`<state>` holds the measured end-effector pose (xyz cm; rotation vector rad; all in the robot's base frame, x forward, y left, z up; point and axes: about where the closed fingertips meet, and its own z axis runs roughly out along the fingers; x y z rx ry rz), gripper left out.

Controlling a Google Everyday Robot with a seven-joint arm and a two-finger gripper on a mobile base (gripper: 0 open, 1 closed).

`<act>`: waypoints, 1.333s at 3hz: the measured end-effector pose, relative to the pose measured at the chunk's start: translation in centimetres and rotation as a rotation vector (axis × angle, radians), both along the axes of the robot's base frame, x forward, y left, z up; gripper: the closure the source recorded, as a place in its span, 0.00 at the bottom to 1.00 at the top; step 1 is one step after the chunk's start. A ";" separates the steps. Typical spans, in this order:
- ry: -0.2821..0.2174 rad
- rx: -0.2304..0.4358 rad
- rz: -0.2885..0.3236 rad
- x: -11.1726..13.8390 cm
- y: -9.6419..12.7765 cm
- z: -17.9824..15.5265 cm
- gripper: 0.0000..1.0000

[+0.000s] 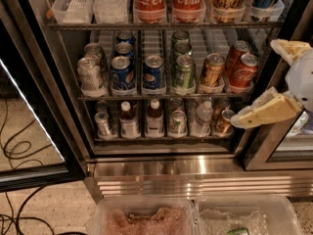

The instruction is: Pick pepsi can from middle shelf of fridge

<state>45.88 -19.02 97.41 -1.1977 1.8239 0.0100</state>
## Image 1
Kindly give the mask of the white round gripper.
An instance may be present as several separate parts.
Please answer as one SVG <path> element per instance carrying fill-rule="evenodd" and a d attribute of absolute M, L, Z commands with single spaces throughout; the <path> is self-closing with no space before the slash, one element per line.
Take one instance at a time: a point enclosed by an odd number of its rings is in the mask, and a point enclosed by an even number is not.
<path fill-rule="evenodd" d="M 286 75 L 290 92 L 279 93 L 275 87 L 263 92 L 250 106 L 231 117 L 237 128 L 249 129 L 294 118 L 303 107 L 313 112 L 312 47 L 307 42 L 285 39 L 274 39 L 270 46 L 291 66 Z"/>

